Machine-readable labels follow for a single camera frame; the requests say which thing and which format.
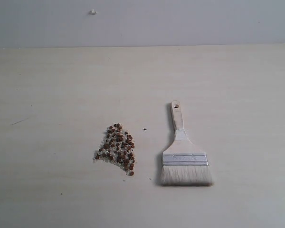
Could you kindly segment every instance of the white wall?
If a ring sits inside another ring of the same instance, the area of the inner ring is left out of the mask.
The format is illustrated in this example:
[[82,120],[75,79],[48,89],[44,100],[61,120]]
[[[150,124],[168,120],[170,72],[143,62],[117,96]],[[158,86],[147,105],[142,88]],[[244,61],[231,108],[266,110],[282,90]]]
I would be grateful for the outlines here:
[[0,0],[1,48],[280,42],[285,0]]

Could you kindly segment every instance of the wooden brush handle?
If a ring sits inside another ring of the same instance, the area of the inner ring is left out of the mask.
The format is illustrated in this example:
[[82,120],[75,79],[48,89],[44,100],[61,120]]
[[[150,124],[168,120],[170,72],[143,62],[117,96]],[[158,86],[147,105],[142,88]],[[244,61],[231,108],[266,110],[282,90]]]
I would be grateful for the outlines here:
[[183,130],[184,129],[184,122],[182,120],[181,114],[181,103],[179,101],[172,101],[171,102],[171,111],[172,117],[174,122],[175,130]]

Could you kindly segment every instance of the white bristles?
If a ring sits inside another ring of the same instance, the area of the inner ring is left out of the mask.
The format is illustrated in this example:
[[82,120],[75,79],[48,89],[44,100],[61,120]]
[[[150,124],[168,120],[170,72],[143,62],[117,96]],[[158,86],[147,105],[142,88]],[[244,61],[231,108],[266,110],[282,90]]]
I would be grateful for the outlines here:
[[161,174],[162,185],[209,186],[213,184],[207,165],[164,165]]

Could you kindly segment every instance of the light wood surface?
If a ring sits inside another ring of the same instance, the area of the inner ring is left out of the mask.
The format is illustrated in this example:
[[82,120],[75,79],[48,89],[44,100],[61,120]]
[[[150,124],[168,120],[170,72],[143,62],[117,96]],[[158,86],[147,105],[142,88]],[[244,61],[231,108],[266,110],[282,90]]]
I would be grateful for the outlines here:
[[[212,187],[158,185],[172,100]],[[132,177],[93,163],[113,123]],[[285,44],[0,49],[0,228],[32,227],[285,228]]]

